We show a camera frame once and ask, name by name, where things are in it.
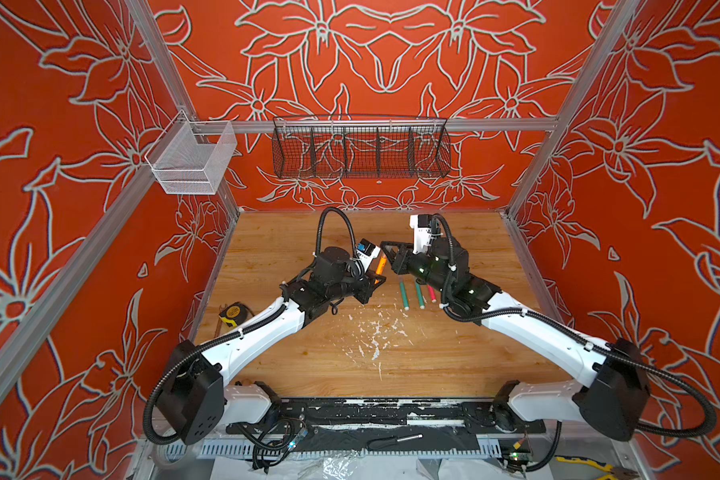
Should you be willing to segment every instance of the wire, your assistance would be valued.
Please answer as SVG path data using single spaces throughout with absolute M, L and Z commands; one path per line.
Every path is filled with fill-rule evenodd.
M 442 226 L 443 232 L 445 233 L 445 238 L 448 240 L 448 265 L 449 266 L 455 266 L 455 260 L 454 260 L 454 238 L 451 234 L 451 229 L 448 227 L 448 222 L 445 221 L 445 218 L 443 218 L 440 214 L 434 214 L 432 215 L 432 218 L 436 220 L 440 225 Z M 447 305 L 450 300 L 453 299 L 452 293 L 451 293 L 451 285 L 450 280 L 452 277 L 453 271 L 449 268 L 448 272 L 445 274 L 445 281 L 443 283 L 442 288 L 442 294 L 441 294 L 441 303 L 444 305 Z M 521 308 L 506 308 L 506 309 L 499 309 L 494 310 L 493 312 L 486 312 L 482 313 L 480 315 L 475 316 L 466 316 L 462 317 L 456 312 L 453 312 L 450 306 L 443 307 L 443 312 L 446 313 L 451 319 L 456 320 L 458 322 L 476 322 L 481 320 L 486 320 L 489 318 L 492 318 L 494 316 L 500 316 L 500 315 L 509 315 L 509 314 L 521 314 L 524 313 L 523 309 Z M 571 339 L 575 340 L 577 343 L 581 345 L 586 345 L 589 341 L 583 338 L 581 335 L 577 334 L 576 332 L 568 329 L 566 326 L 562 325 L 561 323 L 558 323 L 551 318 L 549 318 L 546 315 L 543 315 L 538 312 L 534 312 L 532 310 L 529 310 L 528 312 L 524 313 L 526 316 L 530 316 L 531 318 L 534 318 L 536 320 L 540 320 L 541 322 L 546 323 L 547 325 L 555 328 L 559 332 L 564 333 Z M 665 437 L 675 437 L 675 438 L 687 438 L 687 437 L 696 437 L 696 436 L 702 436 L 707 433 L 710 433 L 714 427 L 715 424 L 717 424 L 717 412 L 715 412 L 715 407 L 711 404 L 710 400 L 707 399 L 699 390 L 695 389 L 692 385 L 684 382 L 681 378 L 678 376 L 674 376 L 673 374 L 669 372 L 665 372 L 664 370 L 660 370 L 655 368 L 654 366 L 646 365 L 642 362 L 636 362 L 635 360 L 632 360 L 631 358 L 621 355 L 619 353 L 613 352 L 611 350 L 607 350 L 601 346 L 595 345 L 593 346 L 593 350 L 597 353 L 605 356 L 606 358 L 610 358 L 612 360 L 622 362 L 628 366 L 632 366 L 634 368 L 645 370 L 646 372 L 657 376 L 661 379 L 667 380 L 670 383 L 673 383 L 674 385 L 677 385 L 681 389 L 683 389 L 686 393 L 688 393 L 691 397 L 693 397 L 700 405 L 702 410 L 704 411 L 704 420 L 696 427 L 693 428 L 663 428 L 651 425 L 649 423 L 645 422 L 638 422 L 637 423 L 637 429 L 641 430 L 645 433 L 653 433 L 655 435 L 659 436 L 665 436 Z
M 267 325 L 274 319 L 278 318 L 283 312 L 286 311 L 286 303 L 288 302 L 287 294 L 285 291 L 283 292 L 283 304 L 280 305 L 280 307 L 275 310 L 271 315 L 269 315 L 264 320 L 261 320 L 259 322 L 253 323 L 252 325 L 244 326 L 242 328 L 242 333 L 244 335 L 247 335 L 250 332 L 254 332 L 263 326 Z M 181 370 L 185 365 L 192 363 L 197 359 L 197 357 L 200 356 L 200 354 L 210 348 L 213 348 L 214 346 L 221 345 L 222 343 L 226 343 L 230 340 L 234 340 L 236 338 L 240 337 L 240 330 L 234 330 L 232 332 L 227 333 L 226 335 L 222 335 L 218 338 L 215 338 L 213 340 L 209 340 L 208 342 L 205 342 L 201 345 L 198 345 L 195 347 L 191 352 L 187 353 L 182 360 L 179 360 L 177 364 L 172 366 L 157 382 L 155 385 L 155 388 L 152 390 L 152 393 L 150 394 L 150 398 L 146 400 L 146 405 L 144 405 L 144 414 L 142 415 L 142 427 L 144 429 L 144 436 L 147 440 L 154 443 L 155 445 L 168 445 L 170 443 L 174 443 L 176 440 L 180 438 L 180 434 L 178 432 L 174 433 L 170 436 L 162 436 L 159 433 L 155 432 L 154 427 L 152 426 L 152 412 L 154 411 L 155 404 L 157 403 L 157 397 L 160 396 L 160 394 L 163 392 L 163 387 L 165 386 L 168 379 L 170 379 L 173 375 L 175 375 L 179 370 Z
M 454 236 L 451 233 L 451 227 L 448 226 L 448 222 L 445 217 L 440 214 L 432 215 L 432 219 L 436 220 L 440 227 L 445 233 L 445 239 L 448 241 L 448 271 L 445 272 L 445 278 L 443 279 L 443 288 L 440 290 L 440 303 L 447 305 L 453 299 L 451 294 L 451 278 L 455 274 L 455 270 L 451 268 L 456 267 L 456 259 L 454 258 Z
M 503 308 L 499 310 L 493 310 L 491 312 L 481 313 L 480 315 L 460 317 L 452 311 L 451 307 L 446 306 L 445 308 L 443 308 L 443 311 L 446 315 L 459 322 L 476 322 L 502 315 L 520 315 L 524 313 L 523 310 L 524 309 L 521 308 Z M 528 310 L 524 314 L 543 323 L 546 323 L 548 326 L 551 326 L 557 331 L 564 333 L 565 335 L 576 341 L 576 343 L 579 343 L 581 345 L 586 345 L 587 343 L 589 343 L 587 339 L 585 339 L 575 331 L 572 331 L 563 324 L 552 320 L 546 315 L 534 312 L 533 310 Z M 710 400 L 704 396 L 704 394 L 702 394 L 699 390 L 695 389 L 692 385 L 684 382 L 681 378 L 669 372 L 657 369 L 651 365 L 646 365 L 642 362 L 636 362 L 635 360 L 632 360 L 627 356 L 624 356 L 612 350 L 605 349 L 599 345 L 593 345 L 592 350 L 605 356 L 606 358 L 615 360 L 617 362 L 622 362 L 634 368 L 645 370 L 651 375 L 657 376 L 661 379 L 667 380 L 670 383 L 673 383 L 674 385 L 677 385 L 678 387 L 683 389 L 688 395 L 693 397 L 701 405 L 701 408 L 704 411 L 703 422 L 701 422 L 698 426 L 692 428 L 662 428 L 651 425 L 649 423 L 638 422 L 636 427 L 638 430 L 641 430 L 645 433 L 653 433 L 655 435 L 665 437 L 688 438 L 705 435 L 707 433 L 710 433 L 714 429 L 715 424 L 717 424 L 717 413 L 715 412 L 715 407 L 711 404 Z
M 336 302 L 336 303 L 328 302 L 328 304 L 331 306 L 331 314 L 332 315 L 338 314 L 338 306 L 343 301 L 344 301 L 344 299 L 341 298 L 341 299 L 338 299 L 338 302 Z
M 347 225 L 347 230 L 349 230 L 349 239 L 352 242 L 352 251 L 350 255 L 352 257 L 355 256 L 355 231 L 352 229 L 352 224 L 349 222 L 349 218 L 347 218 L 346 214 L 336 208 L 335 206 L 329 206 L 325 210 L 322 211 L 320 214 L 320 221 L 317 223 L 317 239 L 315 241 L 315 255 L 320 253 L 320 246 L 322 245 L 322 227 L 324 223 L 326 222 L 326 216 L 328 216 L 329 213 L 335 212 L 344 219 L 344 223 Z
M 240 433 L 245 436 L 250 443 L 253 444 L 253 452 L 252 452 L 252 458 L 253 458 L 253 469 L 258 470 L 260 468 L 263 468 L 265 472 L 269 470 L 269 467 L 273 467 L 278 465 L 280 462 L 286 459 L 288 457 L 288 454 L 290 453 L 289 447 L 290 443 L 293 441 L 294 438 L 297 437 L 299 429 L 294 427 L 294 423 L 300 423 L 304 428 L 307 428 L 307 424 L 304 423 L 303 420 L 300 418 L 289 418 L 289 417 L 283 417 L 280 418 L 277 422 L 275 422 L 270 428 L 263 430 L 259 437 L 255 437 L 246 426 L 248 426 L 248 423 L 240 422 L 233 424 L 235 427 L 237 427 L 238 430 L 240 430 Z M 283 435 L 281 440 L 270 440 L 269 442 L 264 443 L 264 437 L 271 434 L 278 426 L 284 425 L 285 426 L 285 434 Z M 278 455 L 282 454 L 280 458 L 277 460 L 265 460 L 264 456 L 266 455 Z
M 563 431 L 563 423 L 558 421 L 557 422 L 557 428 L 554 430 L 554 437 L 552 437 L 552 446 L 550 446 L 549 451 L 547 452 L 547 455 L 544 456 L 544 458 L 541 459 L 540 462 L 537 462 L 533 464 L 532 466 L 526 467 L 526 468 L 519 468 L 512 465 L 507 465 L 507 470 L 510 472 L 536 472 L 537 470 L 541 470 L 545 466 L 547 466 L 547 463 L 554 458 L 554 453 L 557 451 L 557 446 L 560 444 L 560 433 Z

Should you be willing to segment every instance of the basket divider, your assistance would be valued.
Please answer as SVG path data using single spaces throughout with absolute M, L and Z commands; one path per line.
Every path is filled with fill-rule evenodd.
M 278 150 L 280 150 L 280 161 L 277 163 L 277 166 L 275 169 L 275 175 L 277 175 L 278 178 L 282 178 L 282 170 L 286 166 L 286 152 L 282 150 L 282 142 L 280 141 L 280 128 L 277 126 L 277 123 L 275 123 L 275 138 L 277 139 L 277 147 Z
M 441 177 L 444 177 L 445 175 L 442 175 L 443 168 L 440 165 L 440 145 L 443 143 L 443 133 L 445 133 L 445 125 L 440 126 L 440 135 L 438 136 L 438 145 L 434 149 L 434 157 L 433 160 L 438 165 L 438 170 L 440 170 Z
M 317 152 L 315 148 L 315 128 L 309 128 L 309 159 L 312 161 L 312 176 L 317 177 Z
M 347 128 L 342 127 L 342 148 L 344 149 L 344 172 L 349 173 L 352 166 L 349 164 L 349 156 L 347 155 Z
M 413 142 L 413 129 L 408 127 L 408 169 L 410 170 L 410 177 L 416 176 L 416 147 Z
M 382 177 L 382 140 L 376 127 L 376 175 Z

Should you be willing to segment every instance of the wooden tabletop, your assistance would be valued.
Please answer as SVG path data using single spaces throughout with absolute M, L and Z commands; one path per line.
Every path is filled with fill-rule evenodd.
M 348 213 L 359 242 L 412 242 L 408 214 Z M 449 213 L 453 235 L 469 251 L 470 271 L 499 285 L 520 302 L 538 308 L 534 294 L 498 214 Z M 312 262 L 319 212 L 244 213 L 240 216 L 196 342 L 210 340 L 221 306 L 243 302 L 254 312 L 280 295 L 279 283 Z M 350 249 L 344 222 L 330 214 L 322 248 Z M 413 279 L 403 277 L 411 309 L 403 310 L 398 276 L 371 302 L 348 298 L 285 338 L 240 372 L 241 381 L 261 380 L 280 396 L 494 395 L 507 380 L 557 382 L 569 376 L 518 342 L 473 323 L 450 320 L 428 299 L 421 310 Z M 221 333 L 229 331 L 221 326 Z

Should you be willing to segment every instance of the black wire basket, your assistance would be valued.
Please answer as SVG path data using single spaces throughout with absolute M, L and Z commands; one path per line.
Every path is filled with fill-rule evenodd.
M 277 117 L 278 178 L 442 178 L 451 171 L 444 118 Z

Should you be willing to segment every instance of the tape measure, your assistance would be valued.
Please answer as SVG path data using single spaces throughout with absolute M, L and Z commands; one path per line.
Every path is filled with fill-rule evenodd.
M 219 312 L 222 322 L 234 328 L 248 319 L 248 307 L 240 302 L 234 302 Z

